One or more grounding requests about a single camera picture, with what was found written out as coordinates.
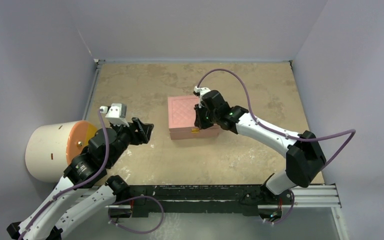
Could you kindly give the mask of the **pink jewelry box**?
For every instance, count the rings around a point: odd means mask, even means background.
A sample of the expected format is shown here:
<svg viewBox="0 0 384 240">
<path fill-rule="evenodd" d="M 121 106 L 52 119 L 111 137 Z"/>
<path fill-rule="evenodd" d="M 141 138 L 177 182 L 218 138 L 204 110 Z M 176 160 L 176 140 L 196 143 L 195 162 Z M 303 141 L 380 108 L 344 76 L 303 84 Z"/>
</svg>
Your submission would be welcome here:
<svg viewBox="0 0 384 240">
<path fill-rule="evenodd" d="M 207 129 L 199 129 L 194 125 L 196 112 L 194 107 L 199 98 L 194 95 L 172 96 L 168 103 L 168 129 L 172 140 L 217 137 L 221 128 L 214 125 Z"/>
</svg>

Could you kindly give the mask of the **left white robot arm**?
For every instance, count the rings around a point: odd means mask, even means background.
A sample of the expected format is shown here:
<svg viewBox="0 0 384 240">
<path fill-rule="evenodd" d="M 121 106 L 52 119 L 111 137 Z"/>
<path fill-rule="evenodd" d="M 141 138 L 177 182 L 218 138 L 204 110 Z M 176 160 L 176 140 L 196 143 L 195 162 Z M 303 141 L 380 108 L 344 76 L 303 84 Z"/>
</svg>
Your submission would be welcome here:
<svg viewBox="0 0 384 240">
<path fill-rule="evenodd" d="M 7 227 L 9 236 L 13 240 L 62 240 L 105 206 L 132 201 L 131 187 L 121 176 L 113 175 L 89 197 L 77 202 L 107 175 L 128 146 L 147 144 L 154 127 L 137 117 L 119 125 L 103 124 L 71 160 L 45 201 L 28 218 Z"/>
</svg>

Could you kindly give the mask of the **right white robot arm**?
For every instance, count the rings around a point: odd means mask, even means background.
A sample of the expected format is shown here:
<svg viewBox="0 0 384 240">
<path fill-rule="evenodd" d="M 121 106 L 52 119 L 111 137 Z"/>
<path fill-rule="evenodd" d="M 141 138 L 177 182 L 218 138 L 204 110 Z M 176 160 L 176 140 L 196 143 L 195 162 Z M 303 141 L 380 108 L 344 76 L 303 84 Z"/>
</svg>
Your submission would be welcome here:
<svg viewBox="0 0 384 240">
<path fill-rule="evenodd" d="M 246 108 L 231 107 L 217 90 L 195 87 L 193 93 L 199 98 L 194 106 L 196 127 L 208 129 L 218 125 L 225 131 L 254 139 L 285 158 L 285 170 L 270 176 L 262 186 L 260 196 L 264 202 L 272 204 L 281 193 L 296 186 L 308 187 L 327 162 L 312 132 L 288 131 L 253 116 Z"/>
</svg>

